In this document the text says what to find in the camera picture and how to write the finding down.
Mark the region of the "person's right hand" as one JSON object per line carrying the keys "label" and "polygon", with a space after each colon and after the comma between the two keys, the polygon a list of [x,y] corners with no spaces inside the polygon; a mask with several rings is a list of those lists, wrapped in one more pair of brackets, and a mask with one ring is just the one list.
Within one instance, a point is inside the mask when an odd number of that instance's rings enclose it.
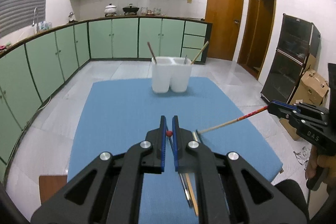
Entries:
{"label": "person's right hand", "polygon": [[317,148],[313,145],[310,151],[310,157],[305,171],[306,179],[311,179],[315,176],[317,167],[326,168],[329,170],[325,183],[329,181],[335,181],[335,168],[336,159],[335,156],[318,155]]}

